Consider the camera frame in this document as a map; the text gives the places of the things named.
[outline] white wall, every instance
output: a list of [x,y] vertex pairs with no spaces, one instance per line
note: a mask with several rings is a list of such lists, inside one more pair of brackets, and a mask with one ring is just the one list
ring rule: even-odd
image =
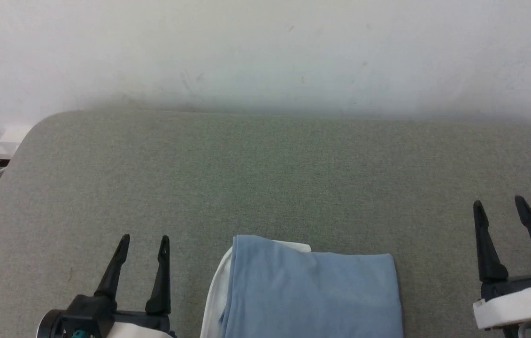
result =
[[531,122],[531,1],[0,0],[0,136],[107,107]]

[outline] folded fabric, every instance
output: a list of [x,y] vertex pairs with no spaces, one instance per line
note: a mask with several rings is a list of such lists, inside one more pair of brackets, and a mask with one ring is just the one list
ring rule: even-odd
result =
[[232,246],[223,338],[400,338],[389,254],[302,253],[258,236]]
[[[284,242],[282,240],[276,240],[275,242],[300,252],[311,252],[309,244]],[[231,249],[230,247],[226,254],[224,254],[211,280],[211,286],[207,294],[207,302],[205,303],[205,312],[203,313],[203,325],[200,330],[200,338],[222,337],[220,319],[222,318],[222,313],[226,308],[227,302],[227,291],[230,282]]]

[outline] folded blue towel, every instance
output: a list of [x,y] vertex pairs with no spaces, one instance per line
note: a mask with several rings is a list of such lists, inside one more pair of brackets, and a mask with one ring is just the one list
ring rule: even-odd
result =
[[392,256],[301,253],[234,237],[223,338],[401,338]]

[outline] gray felt mat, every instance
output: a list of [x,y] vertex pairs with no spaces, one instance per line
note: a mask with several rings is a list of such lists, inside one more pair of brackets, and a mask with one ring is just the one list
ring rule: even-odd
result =
[[314,251],[391,253],[407,337],[476,329],[472,203],[510,272],[531,272],[513,197],[531,205],[531,126],[68,113],[29,133],[0,181],[0,337],[92,293],[131,234],[117,299],[140,310],[171,238],[171,322],[199,336],[212,274],[237,233]]

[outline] white cloth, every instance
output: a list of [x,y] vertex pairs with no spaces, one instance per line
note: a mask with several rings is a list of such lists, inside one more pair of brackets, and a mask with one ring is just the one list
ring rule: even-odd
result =
[[[282,240],[276,240],[276,242],[299,252],[311,252],[311,246],[309,244],[284,242]],[[200,330],[200,338],[222,337],[222,328],[219,321],[226,308],[228,284],[230,282],[230,262],[231,248],[229,248],[222,261],[220,261],[220,265],[218,265],[213,280],[211,281],[209,293],[207,294],[207,303],[205,304],[205,313],[203,314],[203,326]]]

